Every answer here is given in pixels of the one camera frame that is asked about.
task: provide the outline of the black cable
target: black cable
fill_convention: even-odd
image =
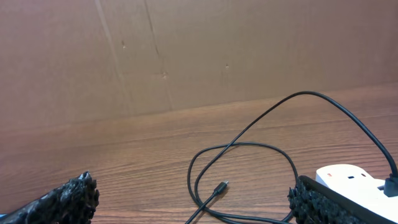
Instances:
[[[206,205],[217,195],[223,193],[223,191],[226,189],[228,185],[228,181],[221,182],[216,189],[214,189],[213,194],[206,200],[206,202],[203,202],[203,204],[198,208],[198,210],[195,211],[195,213],[192,214],[192,216],[185,222],[185,224],[189,224],[192,222],[192,220],[206,207]]]
[[[262,143],[258,143],[258,142],[236,142],[236,140],[241,137],[252,125],[254,125],[257,121],[259,121],[262,117],[264,117],[266,114],[268,114],[269,112],[271,112],[273,109],[275,109],[276,107],[278,107],[279,105],[281,105],[283,102],[295,97],[295,96],[299,96],[299,95],[313,95],[313,96],[317,96],[320,97],[326,101],[328,101],[329,103],[333,104],[335,107],[337,107],[339,110],[341,110],[342,112],[344,112],[347,116],[349,116],[365,133],[366,135],[368,135],[368,137],[375,143],[375,145],[381,150],[381,152],[384,154],[384,156],[386,157],[390,167],[391,167],[391,172],[392,172],[392,176],[393,177],[398,177],[398,170],[397,170],[397,166],[396,163],[394,162],[394,159],[391,157],[390,153],[387,151],[387,149],[382,145],[382,143],[377,139],[377,137],[375,137],[375,135],[373,135],[372,132],[370,132],[370,130],[357,118],[355,117],[355,115],[353,113],[351,113],[350,111],[348,111],[346,108],[344,108],[343,106],[341,106],[339,103],[337,103],[335,100],[331,99],[328,96],[325,96],[321,93],[317,93],[314,91],[301,91],[298,93],[294,93],[286,98],[284,98],[283,100],[279,101],[277,104],[275,104],[274,106],[272,106],[271,108],[269,108],[266,112],[264,112],[263,114],[261,114],[258,118],[256,118],[252,123],[250,123],[246,128],[243,129],[243,131],[241,131],[229,144],[223,144],[223,145],[219,145],[219,146],[213,146],[213,147],[209,147],[207,149],[203,149],[200,152],[198,152],[193,159],[191,160],[191,163],[189,165],[188,168],[188,175],[187,175],[187,184],[188,184],[188,191],[189,194],[191,195],[192,200],[199,206],[201,207],[203,205],[203,202],[200,200],[199,197],[199,193],[198,193],[198,185],[199,185],[199,181],[201,179],[201,177],[203,176],[203,174],[208,170],[208,168],[214,163],[216,162],[223,154],[225,151],[227,151],[229,149],[229,147],[231,146],[242,146],[242,145],[250,145],[250,146],[262,146],[262,147],[267,147],[270,149],[273,149],[279,153],[281,153],[282,155],[284,155],[286,157],[286,159],[289,161],[290,165],[292,166],[293,172],[294,172],[294,176],[297,180],[297,170],[294,166],[293,161],[291,160],[291,158],[282,150],[276,148],[275,146],[271,146],[271,145],[267,145],[267,144],[262,144]],[[192,187],[191,187],[191,183],[190,183],[190,178],[191,178],[191,170],[192,170],[192,166],[193,163],[195,162],[196,158],[209,150],[212,149],[219,149],[219,148],[224,148],[216,157],[214,157],[214,159],[212,159],[204,168],[203,170],[199,173],[198,177],[196,178],[195,181],[195,185],[194,185],[194,191],[195,194],[192,192]],[[293,215],[292,212],[290,212],[284,219],[282,219],[281,221],[278,220],[273,220],[271,218],[261,218],[261,217],[249,217],[249,216],[243,216],[243,215],[232,215],[232,214],[227,214],[227,213],[220,213],[220,212],[216,212],[214,210],[210,210],[207,207],[204,207],[203,209],[204,211],[208,212],[210,215],[214,216],[215,218],[218,218],[219,220],[225,222],[225,223],[230,223],[230,224],[242,224],[241,222],[236,222],[236,221],[232,221],[229,218],[234,218],[234,219],[240,219],[240,220],[252,220],[252,221],[260,221],[260,222],[268,222],[268,223],[287,223],[289,220],[292,219]]]

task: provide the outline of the cable plug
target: cable plug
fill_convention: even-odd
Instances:
[[[226,187],[228,186],[229,181],[225,180],[223,182],[221,182],[215,189],[214,189],[214,194],[219,195],[221,193],[223,193],[223,191],[226,189]]]
[[[398,177],[393,177],[392,174],[390,174],[390,177],[387,178],[384,183],[384,194],[387,197],[398,196]]]

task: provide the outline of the wooden table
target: wooden table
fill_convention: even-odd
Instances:
[[[351,110],[398,160],[398,83],[327,92]],[[183,223],[196,209],[187,169],[201,149],[230,142],[280,98],[208,106],[150,116],[0,133],[0,213],[11,212],[69,178],[90,170],[98,180],[93,223]],[[300,175],[331,164],[353,164],[373,177],[390,173],[382,153],[342,112],[314,96],[299,96],[253,126],[241,141],[287,152]],[[193,176],[218,152],[201,156]],[[211,206],[221,212],[282,218],[294,186],[289,163],[272,150],[236,147],[203,176],[206,199],[229,180]],[[197,223],[219,223],[208,214]]]

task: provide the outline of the power strip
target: power strip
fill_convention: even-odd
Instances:
[[[398,196],[387,197],[383,193],[385,180],[373,178],[364,169],[348,164],[326,166],[317,170],[315,180],[358,205],[398,223]]]

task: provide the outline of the black spiked object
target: black spiked object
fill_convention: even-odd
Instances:
[[[90,224],[100,193],[88,171],[0,218],[0,224]]]

